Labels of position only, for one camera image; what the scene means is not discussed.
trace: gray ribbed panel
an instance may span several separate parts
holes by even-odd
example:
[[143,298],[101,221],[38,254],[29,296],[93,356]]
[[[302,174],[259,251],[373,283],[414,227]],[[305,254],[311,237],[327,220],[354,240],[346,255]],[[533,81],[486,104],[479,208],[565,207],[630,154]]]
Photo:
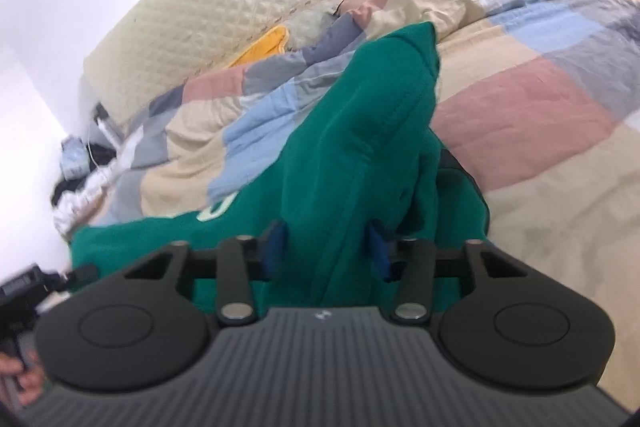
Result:
[[626,413],[595,387],[520,396],[457,372],[429,334],[375,308],[274,309],[222,331],[158,388],[95,396],[55,387],[33,427],[614,427]]

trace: green sweatshirt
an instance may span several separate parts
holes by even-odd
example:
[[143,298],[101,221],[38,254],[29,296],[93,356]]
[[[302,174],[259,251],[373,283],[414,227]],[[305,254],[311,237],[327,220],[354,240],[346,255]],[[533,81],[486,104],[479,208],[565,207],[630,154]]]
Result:
[[[486,209],[472,183],[458,170],[438,169],[442,145],[428,127],[435,43],[433,25],[421,23],[362,45],[277,161],[224,214],[86,227],[72,243],[74,266],[94,263],[105,276],[170,241],[212,248],[282,219],[289,246],[280,270],[269,283],[252,283],[261,313],[270,306],[388,309],[397,283],[383,283],[362,248],[371,219],[441,247],[484,239]],[[215,291],[214,280],[198,280],[193,301],[211,311]],[[436,284],[436,308],[457,297],[455,281]]]

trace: patchwork quilt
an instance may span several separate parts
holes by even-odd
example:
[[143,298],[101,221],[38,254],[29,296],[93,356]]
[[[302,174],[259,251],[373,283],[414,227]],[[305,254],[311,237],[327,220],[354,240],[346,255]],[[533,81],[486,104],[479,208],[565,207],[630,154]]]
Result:
[[492,241],[609,312],[618,340],[602,384],[636,407],[638,1],[346,0],[315,46],[202,74],[141,111],[93,226],[230,204],[363,42],[431,21],[432,129],[484,192]]

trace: pink fabric square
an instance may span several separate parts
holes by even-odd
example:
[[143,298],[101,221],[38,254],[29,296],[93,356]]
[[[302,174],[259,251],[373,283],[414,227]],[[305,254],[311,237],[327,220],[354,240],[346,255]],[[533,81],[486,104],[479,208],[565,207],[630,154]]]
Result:
[[436,108],[431,128],[483,191],[531,179],[607,139],[616,122],[543,57]]
[[210,71],[192,78],[184,85],[182,103],[242,95],[244,72],[250,65],[240,64],[234,68]]

